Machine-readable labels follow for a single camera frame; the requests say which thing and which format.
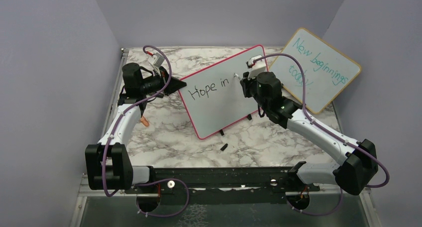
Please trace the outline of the red framed whiteboard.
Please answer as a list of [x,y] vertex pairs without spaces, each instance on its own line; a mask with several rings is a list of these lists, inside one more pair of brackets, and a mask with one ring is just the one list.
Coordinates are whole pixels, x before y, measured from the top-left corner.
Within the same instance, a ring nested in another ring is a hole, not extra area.
[[180,97],[196,136],[206,139],[257,111],[257,103],[245,98],[240,80],[248,71],[246,62],[265,55],[260,44],[218,61],[183,77],[187,86],[179,90]]

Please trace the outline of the black marker cap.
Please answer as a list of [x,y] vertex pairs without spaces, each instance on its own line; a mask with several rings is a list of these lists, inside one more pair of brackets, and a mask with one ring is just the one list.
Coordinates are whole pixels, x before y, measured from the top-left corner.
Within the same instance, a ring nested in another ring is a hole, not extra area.
[[228,147],[228,144],[226,143],[220,150],[224,151]]

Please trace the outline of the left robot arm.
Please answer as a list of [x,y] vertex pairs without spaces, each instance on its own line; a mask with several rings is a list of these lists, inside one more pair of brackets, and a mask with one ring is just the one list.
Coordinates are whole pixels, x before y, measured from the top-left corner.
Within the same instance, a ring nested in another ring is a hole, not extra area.
[[143,70],[144,67],[137,63],[123,66],[124,93],[119,95],[116,116],[104,136],[85,150],[89,187],[103,190],[109,197],[136,184],[147,193],[156,188],[152,168],[133,167],[126,145],[143,117],[148,98],[153,99],[159,94],[168,96],[187,85],[170,76],[162,66],[146,78],[142,76]]

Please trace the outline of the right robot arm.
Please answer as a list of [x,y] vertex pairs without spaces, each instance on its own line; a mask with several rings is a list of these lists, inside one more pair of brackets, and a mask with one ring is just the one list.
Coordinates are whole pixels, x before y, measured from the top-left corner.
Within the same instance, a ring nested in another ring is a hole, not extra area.
[[351,195],[359,195],[378,171],[374,143],[346,137],[304,114],[300,104],[282,95],[282,84],[272,72],[262,72],[250,79],[249,72],[239,78],[243,94],[253,98],[261,116],[284,129],[295,132],[326,152],[333,164],[300,162],[287,177],[295,191],[309,184],[332,184]]

